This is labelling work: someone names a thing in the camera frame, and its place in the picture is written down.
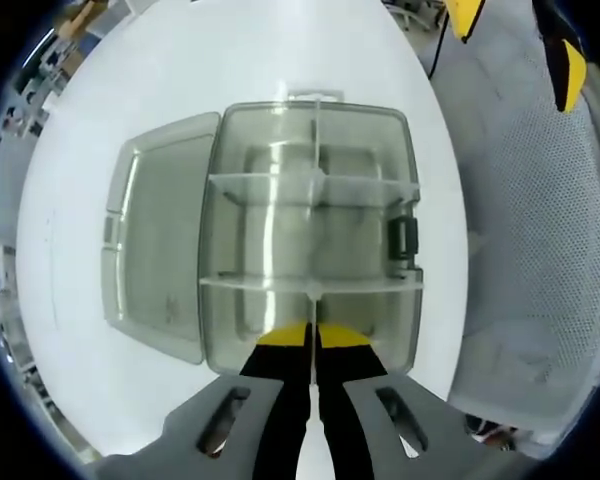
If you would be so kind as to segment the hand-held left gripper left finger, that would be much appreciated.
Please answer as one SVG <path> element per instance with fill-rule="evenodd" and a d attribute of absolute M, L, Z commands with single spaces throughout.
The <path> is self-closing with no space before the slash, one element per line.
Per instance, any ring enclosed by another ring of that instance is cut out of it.
<path fill-rule="evenodd" d="M 169 413 L 160 436 L 94 463 L 93 479 L 293 479 L 310 416 L 310 323 L 263 335 L 236 375 Z"/>

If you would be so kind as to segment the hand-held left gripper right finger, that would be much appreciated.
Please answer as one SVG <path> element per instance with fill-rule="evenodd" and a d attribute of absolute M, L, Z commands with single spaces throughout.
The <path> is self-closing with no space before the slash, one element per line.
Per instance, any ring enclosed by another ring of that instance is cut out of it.
<path fill-rule="evenodd" d="M 410 377 L 387 371 L 354 330 L 318 325 L 315 367 L 338 479 L 525 479 L 537 465 L 475 440 L 462 412 Z"/>

